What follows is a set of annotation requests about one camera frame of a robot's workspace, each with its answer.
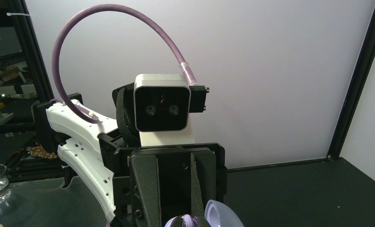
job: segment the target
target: camera housing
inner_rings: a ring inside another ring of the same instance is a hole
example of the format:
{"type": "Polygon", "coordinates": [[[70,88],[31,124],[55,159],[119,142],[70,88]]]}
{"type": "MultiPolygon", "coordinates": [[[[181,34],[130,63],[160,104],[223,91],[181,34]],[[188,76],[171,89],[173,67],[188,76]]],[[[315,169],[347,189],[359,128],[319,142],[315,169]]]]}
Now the camera housing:
{"type": "Polygon", "coordinates": [[[183,75],[140,74],[134,82],[134,114],[139,131],[186,128],[191,91],[183,75]]]}

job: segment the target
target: black strap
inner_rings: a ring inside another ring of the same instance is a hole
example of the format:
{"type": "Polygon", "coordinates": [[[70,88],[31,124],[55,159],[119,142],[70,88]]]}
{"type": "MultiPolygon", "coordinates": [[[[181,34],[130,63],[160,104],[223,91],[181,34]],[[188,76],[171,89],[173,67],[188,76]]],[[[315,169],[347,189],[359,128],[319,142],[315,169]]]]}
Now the black strap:
{"type": "Polygon", "coordinates": [[[202,204],[200,181],[197,173],[196,160],[194,154],[190,154],[191,166],[191,194],[192,194],[192,215],[197,217],[199,227],[211,227],[204,217],[204,207],[202,204]]]}
{"type": "Polygon", "coordinates": [[[116,99],[116,122],[118,124],[118,129],[127,144],[134,143],[139,139],[136,138],[126,125],[124,116],[124,92],[125,88],[122,87],[118,92],[118,97],[116,99]]]}

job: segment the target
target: gray backdrop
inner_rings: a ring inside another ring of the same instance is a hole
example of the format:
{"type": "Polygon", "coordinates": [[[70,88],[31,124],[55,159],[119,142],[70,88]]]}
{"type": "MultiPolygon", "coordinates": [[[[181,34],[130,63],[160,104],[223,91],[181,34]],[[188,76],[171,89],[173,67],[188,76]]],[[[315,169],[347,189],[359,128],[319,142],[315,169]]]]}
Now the gray backdrop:
{"type": "MultiPolygon", "coordinates": [[[[49,76],[59,30],[86,7],[124,4],[160,24],[211,88],[207,111],[192,114],[192,124],[197,142],[226,148],[227,167],[326,156],[375,6],[375,0],[26,3],[49,76]]],[[[160,37],[121,13],[85,19],[61,52],[67,92],[81,92],[88,107],[111,117],[114,88],[140,73],[178,72],[160,37]]]]}
{"type": "Polygon", "coordinates": [[[341,156],[375,180],[375,58],[341,156]]]}

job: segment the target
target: black metal bracket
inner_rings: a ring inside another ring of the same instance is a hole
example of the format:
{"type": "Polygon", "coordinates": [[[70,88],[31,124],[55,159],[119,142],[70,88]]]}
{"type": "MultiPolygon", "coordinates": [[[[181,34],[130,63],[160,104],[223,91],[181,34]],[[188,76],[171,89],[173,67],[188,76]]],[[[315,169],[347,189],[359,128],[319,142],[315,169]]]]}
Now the black metal bracket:
{"type": "Polygon", "coordinates": [[[340,112],[327,157],[339,157],[349,131],[350,123],[366,83],[368,73],[375,57],[375,9],[368,26],[367,34],[361,47],[360,55],[353,72],[348,92],[340,112]]]}
{"type": "Polygon", "coordinates": [[[113,135],[101,134],[99,139],[104,166],[114,172],[113,226],[122,226],[125,220],[132,220],[133,226],[155,226],[190,213],[191,153],[196,158],[203,203],[223,201],[227,168],[225,150],[219,144],[122,148],[114,144],[120,138],[113,135]]]}
{"type": "MultiPolygon", "coordinates": [[[[83,99],[80,93],[74,93],[69,95],[70,99],[77,99],[83,103],[83,99]]],[[[50,102],[44,102],[33,106],[35,131],[37,132],[38,140],[41,146],[48,153],[57,153],[58,145],[64,143],[70,137],[63,133],[55,132],[51,129],[48,122],[46,110],[52,106],[50,102]]]]}

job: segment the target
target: camera lens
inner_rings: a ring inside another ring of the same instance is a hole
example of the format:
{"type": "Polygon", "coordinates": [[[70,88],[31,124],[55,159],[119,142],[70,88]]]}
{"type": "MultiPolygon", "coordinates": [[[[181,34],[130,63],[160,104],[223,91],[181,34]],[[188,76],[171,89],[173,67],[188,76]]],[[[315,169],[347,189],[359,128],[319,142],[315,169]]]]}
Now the camera lens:
{"type": "Polygon", "coordinates": [[[178,115],[179,114],[179,107],[176,105],[172,105],[169,107],[169,112],[172,115],[178,115]]]}
{"type": "Polygon", "coordinates": [[[154,116],[155,115],[155,106],[153,105],[149,105],[146,107],[146,113],[150,116],[154,116]]]}

